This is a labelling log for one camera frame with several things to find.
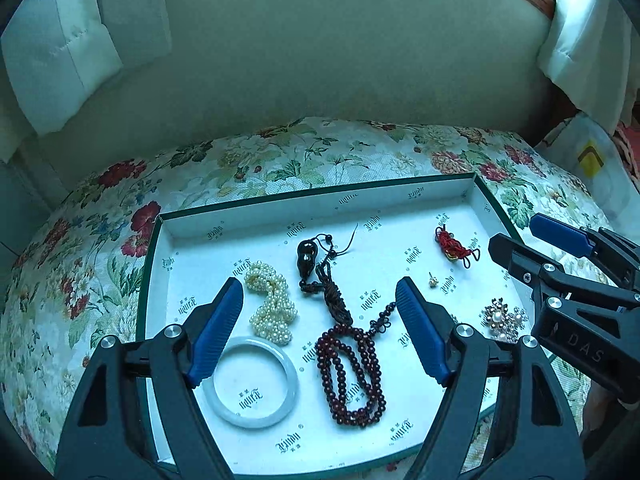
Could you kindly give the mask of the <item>white yellow pillow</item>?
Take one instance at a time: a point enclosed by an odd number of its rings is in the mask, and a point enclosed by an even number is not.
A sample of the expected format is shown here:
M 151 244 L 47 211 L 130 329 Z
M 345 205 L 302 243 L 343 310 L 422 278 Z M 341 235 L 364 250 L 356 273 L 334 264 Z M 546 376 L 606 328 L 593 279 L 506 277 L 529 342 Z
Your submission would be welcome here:
M 616 232 L 639 241 L 639 189 L 614 140 L 584 113 L 552 129 L 535 150 L 586 186 Z

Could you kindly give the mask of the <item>floral bedspread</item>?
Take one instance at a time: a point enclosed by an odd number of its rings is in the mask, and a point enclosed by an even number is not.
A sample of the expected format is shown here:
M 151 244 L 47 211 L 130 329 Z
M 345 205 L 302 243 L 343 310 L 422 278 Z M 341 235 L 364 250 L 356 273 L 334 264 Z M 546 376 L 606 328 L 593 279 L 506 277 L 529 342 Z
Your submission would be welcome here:
M 130 158 L 90 174 L 13 247 L 1 300 L 1 397 L 52 469 L 74 390 L 105 334 L 136 331 L 146 250 L 162 212 L 268 194 L 475 172 L 518 229 L 548 214 L 605 226 L 578 177 L 512 132 L 302 118 L 253 134 Z

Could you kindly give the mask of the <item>red blanket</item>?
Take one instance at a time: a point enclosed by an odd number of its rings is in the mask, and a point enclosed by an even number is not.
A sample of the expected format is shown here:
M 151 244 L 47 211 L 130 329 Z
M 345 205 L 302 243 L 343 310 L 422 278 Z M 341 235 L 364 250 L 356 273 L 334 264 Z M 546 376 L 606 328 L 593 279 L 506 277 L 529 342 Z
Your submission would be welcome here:
M 640 136 L 638 126 L 625 126 L 620 122 L 613 134 L 613 142 L 620 155 L 623 167 L 628 174 L 631 183 L 640 191 Z

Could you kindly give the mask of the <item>green white jewelry tray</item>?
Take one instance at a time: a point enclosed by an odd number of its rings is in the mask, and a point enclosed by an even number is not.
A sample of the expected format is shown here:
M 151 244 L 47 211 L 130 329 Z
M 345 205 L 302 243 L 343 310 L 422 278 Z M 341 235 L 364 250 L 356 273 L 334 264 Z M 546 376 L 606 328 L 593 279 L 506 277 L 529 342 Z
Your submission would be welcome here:
M 449 261 L 435 240 L 444 226 L 469 248 L 483 250 L 516 226 L 474 174 L 373 182 L 237 200 L 160 214 L 145 261 L 138 335 L 146 339 L 181 323 L 207 304 L 228 278 L 244 278 L 255 262 L 270 264 L 288 283 L 297 310 L 285 354 L 295 366 L 298 397 L 283 421 L 247 430 L 225 422 L 195 390 L 209 430 L 240 479 L 399 479 L 408 471 L 442 400 L 442 388 L 422 370 L 398 315 L 375 339 L 387 408 L 367 429 L 332 419 L 314 345 L 333 321 L 321 296 L 298 286 L 296 249 L 329 234 L 340 253 L 332 275 L 358 327 L 367 327 L 412 278 L 423 296 L 459 322 L 480 325 L 494 298 L 530 309 L 529 290 L 490 255 L 469 266 Z M 428 286 L 430 273 L 438 279 Z

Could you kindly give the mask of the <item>pearl gold flower brooch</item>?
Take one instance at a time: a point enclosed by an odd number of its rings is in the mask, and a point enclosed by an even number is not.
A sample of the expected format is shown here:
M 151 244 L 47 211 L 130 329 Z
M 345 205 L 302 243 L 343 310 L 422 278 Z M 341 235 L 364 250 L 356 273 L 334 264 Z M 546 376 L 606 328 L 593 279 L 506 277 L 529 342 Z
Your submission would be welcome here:
M 523 308 L 511 308 L 502 298 L 494 298 L 484 307 L 480 320 L 492 339 L 515 344 L 528 317 Z

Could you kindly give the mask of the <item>left white curtain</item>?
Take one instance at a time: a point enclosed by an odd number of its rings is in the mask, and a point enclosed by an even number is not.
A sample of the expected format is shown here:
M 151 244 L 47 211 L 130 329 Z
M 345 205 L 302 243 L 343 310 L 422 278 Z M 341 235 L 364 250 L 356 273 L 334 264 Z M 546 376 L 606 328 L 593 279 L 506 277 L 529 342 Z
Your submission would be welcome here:
M 166 0 L 22 0 L 1 34 L 9 84 L 38 136 L 62 130 L 102 84 L 171 49 Z

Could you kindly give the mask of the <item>right white curtain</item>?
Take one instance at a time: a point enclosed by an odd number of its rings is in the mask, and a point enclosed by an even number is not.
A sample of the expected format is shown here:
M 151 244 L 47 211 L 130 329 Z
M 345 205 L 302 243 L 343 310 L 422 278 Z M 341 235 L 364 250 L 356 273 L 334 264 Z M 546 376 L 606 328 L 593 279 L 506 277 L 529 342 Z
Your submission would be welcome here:
M 538 66 L 607 133 L 631 124 L 639 97 L 639 34 L 617 0 L 556 0 Z

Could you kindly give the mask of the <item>white curtain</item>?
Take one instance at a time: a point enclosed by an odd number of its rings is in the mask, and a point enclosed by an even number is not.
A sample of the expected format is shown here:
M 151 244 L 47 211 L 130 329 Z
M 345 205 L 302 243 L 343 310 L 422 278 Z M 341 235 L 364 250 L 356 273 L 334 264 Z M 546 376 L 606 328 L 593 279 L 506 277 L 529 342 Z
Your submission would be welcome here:
M 538 66 L 607 133 L 631 124 L 639 97 L 639 34 L 617 0 L 556 0 Z
M 166 0 L 22 0 L 1 34 L 9 84 L 38 136 L 62 130 L 102 84 L 171 49 Z

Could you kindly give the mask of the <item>white jade bangle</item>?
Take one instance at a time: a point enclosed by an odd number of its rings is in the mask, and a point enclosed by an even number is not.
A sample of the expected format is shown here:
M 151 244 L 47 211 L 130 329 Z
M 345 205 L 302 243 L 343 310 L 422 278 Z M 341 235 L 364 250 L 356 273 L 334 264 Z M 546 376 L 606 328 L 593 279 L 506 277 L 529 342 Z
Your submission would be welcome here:
M 291 359 L 272 342 L 234 337 L 202 388 L 219 418 L 238 428 L 259 430 L 283 422 L 293 411 L 298 378 Z

